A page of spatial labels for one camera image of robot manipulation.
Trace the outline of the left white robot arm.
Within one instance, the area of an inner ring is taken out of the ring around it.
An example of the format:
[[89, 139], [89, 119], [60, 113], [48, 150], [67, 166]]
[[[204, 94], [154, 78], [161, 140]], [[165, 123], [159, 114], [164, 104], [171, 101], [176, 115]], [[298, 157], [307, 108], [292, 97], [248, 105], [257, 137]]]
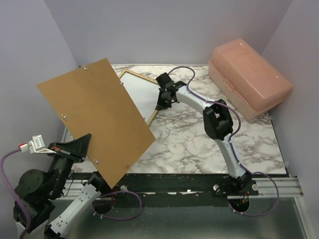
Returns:
[[93, 172], [88, 182], [73, 202], [55, 220], [48, 222], [55, 209], [53, 200], [63, 196], [66, 181], [74, 163], [84, 161], [92, 135], [90, 133], [66, 143], [54, 142], [45, 146], [41, 135], [31, 138], [20, 148], [23, 152], [45, 153], [53, 158], [47, 171], [31, 169], [20, 178], [15, 193], [13, 217], [25, 239], [64, 239], [75, 220], [99, 196], [110, 193], [111, 185], [98, 172]]

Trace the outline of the brown cardboard backing board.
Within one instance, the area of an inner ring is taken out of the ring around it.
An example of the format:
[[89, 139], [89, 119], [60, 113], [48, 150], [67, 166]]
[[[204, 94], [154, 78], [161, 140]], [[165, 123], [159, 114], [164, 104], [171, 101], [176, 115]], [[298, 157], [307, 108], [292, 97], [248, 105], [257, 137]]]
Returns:
[[92, 135], [87, 156], [110, 188], [155, 141], [106, 58], [37, 86], [74, 138]]

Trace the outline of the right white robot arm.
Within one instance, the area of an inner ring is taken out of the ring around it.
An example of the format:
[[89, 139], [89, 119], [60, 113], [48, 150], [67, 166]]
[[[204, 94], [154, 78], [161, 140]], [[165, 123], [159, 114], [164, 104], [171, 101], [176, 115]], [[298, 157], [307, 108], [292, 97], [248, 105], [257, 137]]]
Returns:
[[225, 185], [217, 183], [218, 191], [224, 191], [227, 195], [241, 195], [247, 190], [252, 180], [249, 173], [239, 159], [238, 151], [231, 139], [233, 133], [233, 120], [229, 108], [222, 100], [213, 101], [205, 99], [191, 91], [187, 84], [173, 80], [157, 80], [159, 85], [159, 97], [157, 110], [165, 110], [171, 107], [172, 103], [184, 103], [195, 109], [203, 116], [204, 130], [209, 138], [213, 139], [226, 162], [229, 179]]

